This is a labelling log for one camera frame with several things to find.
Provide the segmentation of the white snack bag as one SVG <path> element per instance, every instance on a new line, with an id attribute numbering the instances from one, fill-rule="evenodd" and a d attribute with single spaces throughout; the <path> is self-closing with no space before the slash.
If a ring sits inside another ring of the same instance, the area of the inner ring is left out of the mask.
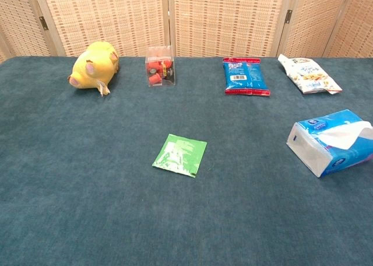
<path id="1" fill-rule="evenodd" d="M 343 89 L 324 71 L 319 64 L 309 58 L 288 58 L 278 56 L 286 75 L 303 94 L 328 92 L 336 94 Z"/>

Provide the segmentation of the blue red snack packet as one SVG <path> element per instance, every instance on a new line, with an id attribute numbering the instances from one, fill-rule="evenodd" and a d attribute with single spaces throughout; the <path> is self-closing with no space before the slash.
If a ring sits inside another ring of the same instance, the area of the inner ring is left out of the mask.
<path id="1" fill-rule="evenodd" d="M 225 94 L 270 96 L 261 71 L 260 58 L 223 58 Z"/>

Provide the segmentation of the white tissue sheet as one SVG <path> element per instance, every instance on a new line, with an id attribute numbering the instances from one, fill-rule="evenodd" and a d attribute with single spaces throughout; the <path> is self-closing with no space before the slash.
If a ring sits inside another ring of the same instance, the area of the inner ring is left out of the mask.
<path id="1" fill-rule="evenodd" d="M 321 131 L 318 138 L 325 144 L 335 148 L 349 149 L 357 138 L 373 140 L 373 126 L 368 121 L 343 124 Z"/>

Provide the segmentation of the teal table cloth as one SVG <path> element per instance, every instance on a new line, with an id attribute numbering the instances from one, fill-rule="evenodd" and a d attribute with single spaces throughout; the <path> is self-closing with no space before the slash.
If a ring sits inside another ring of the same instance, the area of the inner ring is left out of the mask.
<path id="1" fill-rule="evenodd" d="M 320 58 L 339 94 L 302 94 L 263 58 L 271 95 L 226 95 L 220 58 L 177 58 L 149 87 L 123 57 L 108 96 L 68 57 L 0 64 L 0 266 L 373 266 L 373 160 L 315 177 L 296 121 L 373 123 L 373 58 Z M 168 134 L 207 142 L 195 178 L 153 167 Z"/>

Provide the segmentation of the green foil sachet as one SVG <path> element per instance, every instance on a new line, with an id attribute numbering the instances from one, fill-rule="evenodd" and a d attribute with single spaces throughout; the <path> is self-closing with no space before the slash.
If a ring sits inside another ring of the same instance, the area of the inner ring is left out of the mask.
<path id="1" fill-rule="evenodd" d="M 207 142 L 168 134 L 152 166 L 195 178 Z"/>

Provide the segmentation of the blue white tissue pack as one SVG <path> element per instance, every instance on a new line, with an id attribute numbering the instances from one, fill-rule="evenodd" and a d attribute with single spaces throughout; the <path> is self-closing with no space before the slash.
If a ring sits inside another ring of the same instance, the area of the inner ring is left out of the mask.
<path id="1" fill-rule="evenodd" d="M 373 140 L 357 138 L 347 150 L 323 143 L 321 131 L 363 121 L 345 109 L 326 116 L 295 122 L 287 139 L 288 147 L 318 178 L 373 159 Z"/>

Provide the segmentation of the yellow plush toy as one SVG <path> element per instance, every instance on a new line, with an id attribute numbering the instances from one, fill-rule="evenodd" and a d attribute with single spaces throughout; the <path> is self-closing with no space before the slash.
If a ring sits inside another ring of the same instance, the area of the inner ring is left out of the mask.
<path id="1" fill-rule="evenodd" d="M 106 41 L 91 43 L 76 60 L 68 82 L 78 89 L 96 88 L 101 96 L 110 94 L 108 84 L 119 70 L 119 55 Z"/>

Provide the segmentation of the clear box with orange items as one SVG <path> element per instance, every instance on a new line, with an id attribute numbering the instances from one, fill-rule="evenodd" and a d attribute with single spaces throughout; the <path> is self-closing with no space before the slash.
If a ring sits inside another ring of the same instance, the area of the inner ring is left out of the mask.
<path id="1" fill-rule="evenodd" d="M 174 86 L 176 81 L 173 47 L 171 45 L 148 47 L 145 71 L 149 87 Z"/>

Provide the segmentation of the woven folding screen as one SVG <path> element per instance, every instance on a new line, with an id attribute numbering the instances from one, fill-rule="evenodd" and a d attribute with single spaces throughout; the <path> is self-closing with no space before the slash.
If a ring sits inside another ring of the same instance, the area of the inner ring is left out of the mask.
<path id="1" fill-rule="evenodd" d="M 179 57 L 373 58 L 373 0 L 0 0 L 0 62 L 76 57 L 97 40 L 136 57 L 171 45 Z"/>

